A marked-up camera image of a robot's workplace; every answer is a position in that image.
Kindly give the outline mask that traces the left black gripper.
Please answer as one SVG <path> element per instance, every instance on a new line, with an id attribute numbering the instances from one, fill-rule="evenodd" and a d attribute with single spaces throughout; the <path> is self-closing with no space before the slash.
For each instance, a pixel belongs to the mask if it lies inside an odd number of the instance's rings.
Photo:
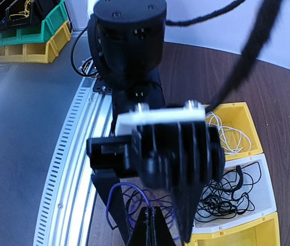
<path id="1" fill-rule="evenodd" d="M 162 87 L 133 87 L 126 91 L 113 91 L 111 137 L 131 135 L 133 130 L 151 125 L 139 123 L 129 116 L 120 117 L 120 114 L 135 114 L 135 106 L 138 104 L 147 104 L 150 112 L 166 108 Z"/>

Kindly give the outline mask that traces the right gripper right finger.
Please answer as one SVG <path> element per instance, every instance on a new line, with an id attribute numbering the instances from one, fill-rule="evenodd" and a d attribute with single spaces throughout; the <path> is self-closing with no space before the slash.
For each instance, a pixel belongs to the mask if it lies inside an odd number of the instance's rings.
<path id="1" fill-rule="evenodd" d="M 151 215 L 151 245 L 175 246 L 175 242 L 166 224 L 165 218 L 159 207 L 152 208 Z"/>

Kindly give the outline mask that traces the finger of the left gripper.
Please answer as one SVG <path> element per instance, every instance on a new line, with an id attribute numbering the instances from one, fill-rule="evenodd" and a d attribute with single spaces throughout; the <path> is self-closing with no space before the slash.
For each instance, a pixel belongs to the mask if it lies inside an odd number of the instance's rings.
<path id="1" fill-rule="evenodd" d="M 93 173 L 91 180 L 106 206 L 106 220 L 110 229 L 118 229 L 124 243 L 128 243 L 131 230 L 120 178 L 115 173 Z"/>
<path id="2" fill-rule="evenodd" d="M 189 243 L 191 240 L 194 216 L 205 185 L 205 182 L 196 182 L 191 185 L 178 184 L 170 187 L 182 243 Z"/>

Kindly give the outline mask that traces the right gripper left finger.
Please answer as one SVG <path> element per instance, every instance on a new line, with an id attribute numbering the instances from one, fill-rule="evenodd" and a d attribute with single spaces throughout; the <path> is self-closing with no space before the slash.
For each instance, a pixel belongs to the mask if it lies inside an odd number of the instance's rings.
<path id="1" fill-rule="evenodd" d="M 151 208 L 141 208 L 127 246 L 151 245 Z"/>

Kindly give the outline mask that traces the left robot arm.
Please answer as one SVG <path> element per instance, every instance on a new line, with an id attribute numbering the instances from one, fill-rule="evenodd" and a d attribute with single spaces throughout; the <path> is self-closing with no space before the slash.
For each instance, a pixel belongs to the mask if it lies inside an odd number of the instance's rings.
<path id="1" fill-rule="evenodd" d="M 162 210 L 146 200 L 131 226 L 122 179 L 138 177 L 171 196 L 182 242 L 191 240 L 202 189 L 212 179 L 215 131 L 203 106 L 165 105 L 158 66 L 162 60 L 165 1 L 98 1 L 87 26 L 91 55 L 112 89 L 111 135 L 87 140 L 91 176 L 107 221 L 126 245 L 173 245 Z"/>

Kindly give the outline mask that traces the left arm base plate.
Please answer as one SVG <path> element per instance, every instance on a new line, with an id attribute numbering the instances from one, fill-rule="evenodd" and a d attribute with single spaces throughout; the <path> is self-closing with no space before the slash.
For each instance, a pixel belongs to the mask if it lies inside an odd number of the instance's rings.
<path id="1" fill-rule="evenodd" d="M 99 94 L 112 94 L 112 88 L 104 80 L 97 78 L 93 86 L 93 92 Z"/>

